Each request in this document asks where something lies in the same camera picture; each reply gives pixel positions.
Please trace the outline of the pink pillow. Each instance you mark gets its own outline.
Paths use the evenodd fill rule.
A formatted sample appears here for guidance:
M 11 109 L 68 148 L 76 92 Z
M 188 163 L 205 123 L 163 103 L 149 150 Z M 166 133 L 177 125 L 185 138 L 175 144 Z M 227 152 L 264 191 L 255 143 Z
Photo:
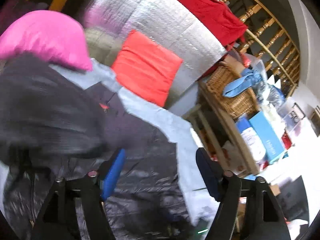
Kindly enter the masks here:
M 1 59 L 22 53 L 60 66 L 91 71 L 82 25 L 57 11 L 36 10 L 13 22 L 1 35 Z

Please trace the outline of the dark quilted zip jacket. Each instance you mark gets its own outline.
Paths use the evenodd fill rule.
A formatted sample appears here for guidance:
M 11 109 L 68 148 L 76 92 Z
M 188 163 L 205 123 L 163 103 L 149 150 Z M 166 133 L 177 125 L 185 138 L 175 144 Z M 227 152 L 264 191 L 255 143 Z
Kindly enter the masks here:
M 1 239 L 189 239 L 177 147 L 31 54 L 1 72 Z

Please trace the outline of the blue fashion box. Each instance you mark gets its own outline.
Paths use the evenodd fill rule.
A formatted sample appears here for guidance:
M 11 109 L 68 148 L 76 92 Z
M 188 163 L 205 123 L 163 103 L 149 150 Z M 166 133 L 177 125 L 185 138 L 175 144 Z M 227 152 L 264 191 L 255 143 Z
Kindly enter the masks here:
M 285 151 L 285 148 L 263 112 L 258 112 L 256 115 L 251 117 L 249 119 L 249 123 L 259 136 L 266 149 L 266 157 L 269 164 L 271 165 L 278 161 Z

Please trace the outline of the silver foil insulation mat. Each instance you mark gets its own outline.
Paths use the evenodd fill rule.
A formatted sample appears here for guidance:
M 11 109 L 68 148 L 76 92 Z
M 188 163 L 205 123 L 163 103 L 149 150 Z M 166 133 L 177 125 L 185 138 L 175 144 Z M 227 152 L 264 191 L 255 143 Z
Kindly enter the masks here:
M 132 29 L 182 58 L 167 108 L 226 53 L 218 39 L 177 0 L 88 0 L 81 22 L 90 56 L 104 65 L 115 61 Z

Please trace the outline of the red cushion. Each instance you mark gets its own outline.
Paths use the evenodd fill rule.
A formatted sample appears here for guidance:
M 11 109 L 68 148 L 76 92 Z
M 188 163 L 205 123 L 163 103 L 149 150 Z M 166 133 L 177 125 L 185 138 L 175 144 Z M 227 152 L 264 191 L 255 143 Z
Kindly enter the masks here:
M 183 59 L 143 33 L 132 30 L 124 41 L 112 69 L 122 86 L 160 107 Z

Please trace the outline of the wooden shelf table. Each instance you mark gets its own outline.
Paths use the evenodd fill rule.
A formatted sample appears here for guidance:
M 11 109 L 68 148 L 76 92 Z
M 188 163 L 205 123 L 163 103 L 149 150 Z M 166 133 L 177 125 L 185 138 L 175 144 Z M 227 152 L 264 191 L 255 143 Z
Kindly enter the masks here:
M 236 123 L 219 106 L 204 82 L 195 83 L 196 103 L 183 118 L 189 121 L 212 161 L 223 170 L 244 178 L 258 175 L 259 165 L 242 138 Z

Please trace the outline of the red quilted blanket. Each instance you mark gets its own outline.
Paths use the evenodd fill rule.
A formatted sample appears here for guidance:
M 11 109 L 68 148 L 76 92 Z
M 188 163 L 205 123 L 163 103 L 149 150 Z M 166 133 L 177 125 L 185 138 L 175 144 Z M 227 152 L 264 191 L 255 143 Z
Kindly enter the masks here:
M 178 0 L 185 6 L 223 45 L 244 41 L 247 25 L 241 22 L 218 0 Z

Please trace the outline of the grey bed sheet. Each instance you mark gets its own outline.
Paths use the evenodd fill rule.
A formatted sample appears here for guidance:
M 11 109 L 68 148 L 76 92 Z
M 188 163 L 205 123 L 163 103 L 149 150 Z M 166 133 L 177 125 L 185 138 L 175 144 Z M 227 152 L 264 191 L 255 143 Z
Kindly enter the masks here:
M 1 211 L 30 239 L 56 178 L 78 179 L 119 148 L 103 204 L 117 239 L 185 239 L 216 202 L 204 191 L 191 124 L 136 96 L 97 61 L 81 73 L 24 54 L 1 72 Z

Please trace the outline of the wicker basket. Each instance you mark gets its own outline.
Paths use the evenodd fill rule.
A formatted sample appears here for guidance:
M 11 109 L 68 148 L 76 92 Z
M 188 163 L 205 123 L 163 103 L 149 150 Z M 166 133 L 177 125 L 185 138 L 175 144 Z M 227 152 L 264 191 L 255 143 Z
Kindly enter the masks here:
M 241 75 L 243 70 L 244 67 L 236 70 L 231 64 L 221 61 L 206 81 L 209 94 L 234 120 L 242 115 L 250 118 L 259 112 L 250 78 Z

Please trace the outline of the light blue cloth bow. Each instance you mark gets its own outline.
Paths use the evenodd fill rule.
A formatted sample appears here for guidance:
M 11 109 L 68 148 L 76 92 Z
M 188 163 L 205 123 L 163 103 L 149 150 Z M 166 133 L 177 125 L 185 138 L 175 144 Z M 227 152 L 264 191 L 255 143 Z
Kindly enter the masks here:
M 244 92 L 246 89 L 256 85 L 263 80 L 261 74 L 254 69 L 245 69 L 241 72 L 241 77 L 230 82 L 223 89 L 222 95 L 226 98 L 233 98 Z

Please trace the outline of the patterned white box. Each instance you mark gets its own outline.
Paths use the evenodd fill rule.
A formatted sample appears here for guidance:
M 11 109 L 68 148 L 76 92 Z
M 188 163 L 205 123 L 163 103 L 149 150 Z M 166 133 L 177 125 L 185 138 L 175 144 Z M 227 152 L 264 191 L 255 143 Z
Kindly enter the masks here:
M 257 135 L 254 128 L 251 126 L 246 116 L 241 116 L 236 122 L 237 129 L 246 145 L 249 148 L 252 158 L 257 164 L 264 161 L 266 149 L 262 140 Z

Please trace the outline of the wooden stair railing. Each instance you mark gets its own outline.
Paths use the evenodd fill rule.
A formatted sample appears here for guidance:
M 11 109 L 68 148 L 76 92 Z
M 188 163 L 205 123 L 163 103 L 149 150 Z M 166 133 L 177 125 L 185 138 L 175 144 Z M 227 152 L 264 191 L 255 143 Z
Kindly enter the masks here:
M 245 40 L 237 47 L 263 61 L 268 75 L 287 96 L 300 80 L 297 28 L 288 0 L 220 0 L 247 25 Z

